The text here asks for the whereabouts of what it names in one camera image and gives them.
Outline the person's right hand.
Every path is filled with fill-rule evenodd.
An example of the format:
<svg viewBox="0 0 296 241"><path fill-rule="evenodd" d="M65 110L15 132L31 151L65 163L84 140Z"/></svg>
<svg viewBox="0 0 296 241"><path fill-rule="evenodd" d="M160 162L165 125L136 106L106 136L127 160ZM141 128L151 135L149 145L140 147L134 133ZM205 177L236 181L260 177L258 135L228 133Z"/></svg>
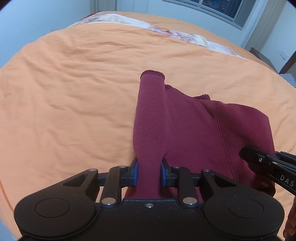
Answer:
<svg viewBox="0 0 296 241"><path fill-rule="evenodd" d="M292 237L295 235L295 226L296 226L296 219L295 219L295 211L296 211L296 197L293 199L293 203L289 214L287 216L287 221L285 223L285 229L283 231L283 237L285 239Z"/></svg>

